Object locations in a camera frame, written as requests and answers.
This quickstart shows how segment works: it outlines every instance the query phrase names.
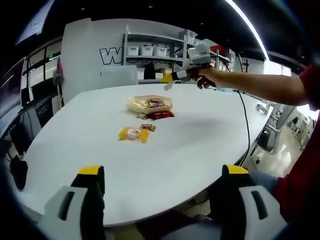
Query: ceiling light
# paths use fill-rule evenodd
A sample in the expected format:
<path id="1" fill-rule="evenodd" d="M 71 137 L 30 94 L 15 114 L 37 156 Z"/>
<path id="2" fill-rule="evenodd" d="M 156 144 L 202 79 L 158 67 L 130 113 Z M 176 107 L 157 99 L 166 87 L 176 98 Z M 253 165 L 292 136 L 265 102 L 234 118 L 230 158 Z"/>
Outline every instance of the ceiling light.
<path id="1" fill-rule="evenodd" d="M 269 56 L 267 54 L 267 50 L 264 46 L 264 44 L 262 43 L 262 40 L 259 36 L 259 34 L 257 33 L 255 27 L 252 25 L 252 23 L 250 22 L 249 18 L 245 15 L 245 13 L 232 1 L 232 0 L 225 0 L 235 11 L 236 13 L 242 18 L 242 20 L 247 24 L 247 26 L 249 27 L 249 29 L 251 30 L 252 34 L 254 35 L 256 41 L 258 42 L 258 44 L 260 45 L 260 48 L 262 49 L 262 52 L 264 54 L 265 60 L 266 61 L 270 61 Z"/>

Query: office chair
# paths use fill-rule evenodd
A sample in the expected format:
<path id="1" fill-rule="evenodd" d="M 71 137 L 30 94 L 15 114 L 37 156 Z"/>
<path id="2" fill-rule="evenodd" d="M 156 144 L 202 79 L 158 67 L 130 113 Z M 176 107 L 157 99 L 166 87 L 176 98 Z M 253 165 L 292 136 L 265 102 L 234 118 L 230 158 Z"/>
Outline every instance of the office chair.
<path id="1" fill-rule="evenodd" d="M 106 89 L 138 84 L 136 65 L 104 66 L 100 72 L 100 79 L 95 83 L 95 89 Z"/>
<path id="2" fill-rule="evenodd" d="M 283 113 L 279 118 L 273 115 L 270 116 L 271 119 L 276 121 L 275 127 L 271 126 L 269 123 L 264 126 L 257 145 L 268 154 L 275 155 L 278 153 L 281 130 L 295 108 L 295 106 L 285 106 Z"/>

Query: yellow snack package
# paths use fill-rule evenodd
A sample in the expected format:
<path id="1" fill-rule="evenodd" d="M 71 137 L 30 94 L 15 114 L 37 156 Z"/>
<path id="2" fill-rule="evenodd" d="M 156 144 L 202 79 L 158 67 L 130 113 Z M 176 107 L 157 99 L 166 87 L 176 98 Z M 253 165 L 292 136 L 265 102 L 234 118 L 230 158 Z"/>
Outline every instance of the yellow snack package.
<path id="1" fill-rule="evenodd" d="M 118 135 L 119 140 L 137 140 L 145 144 L 148 140 L 149 131 L 138 127 L 127 126 Z"/>

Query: monitor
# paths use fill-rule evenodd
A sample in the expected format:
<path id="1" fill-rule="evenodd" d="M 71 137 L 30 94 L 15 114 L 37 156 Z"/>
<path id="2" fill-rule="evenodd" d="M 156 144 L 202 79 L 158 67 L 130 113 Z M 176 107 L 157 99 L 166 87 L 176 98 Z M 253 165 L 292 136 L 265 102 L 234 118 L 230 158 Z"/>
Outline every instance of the monitor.
<path id="1" fill-rule="evenodd" d="M 21 78 L 25 59 L 17 62 L 3 77 L 0 87 L 0 118 L 17 105 L 21 105 Z"/>

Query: snack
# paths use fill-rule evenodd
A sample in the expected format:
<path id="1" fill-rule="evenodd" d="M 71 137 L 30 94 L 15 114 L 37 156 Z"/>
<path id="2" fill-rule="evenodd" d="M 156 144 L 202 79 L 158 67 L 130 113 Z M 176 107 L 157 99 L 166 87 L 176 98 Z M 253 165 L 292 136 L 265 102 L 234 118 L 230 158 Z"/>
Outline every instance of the snack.
<path id="1" fill-rule="evenodd" d="M 140 126 L 141 129 L 147 129 L 151 132 L 154 132 L 156 130 L 156 126 L 152 125 L 152 124 L 141 124 Z"/>
<path id="2" fill-rule="evenodd" d="M 118 135 L 119 140 L 137 140 L 141 143 L 146 143 L 148 140 L 149 131 L 136 127 L 125 127 Z"/>
<path id="3" fill-rule="evenodd" d="M 135 101 L 133 104 L 136 107 L 143 109 L 152 109 L 167 106 L 167 104 L 165 104 L 164 101 L 159 98 L 149 98 L 145 101 Z"/>
<path id="4" fill-rule="evenodd" d="M 138 115 L 136 116 L 137 119 L 143 119 L 146 120 L 149 117 L 147 117 L 147 115 L 145 115 L 144 113 L 138 113 Z"/>
<path id="5" fill-rule="evenodd" d="M 157 120 L 157 119 L 165 119 L 174 117 L 175 115 L 171 111 L 162 111 L 156 112 L 146 115 L 149 119 Z"/>

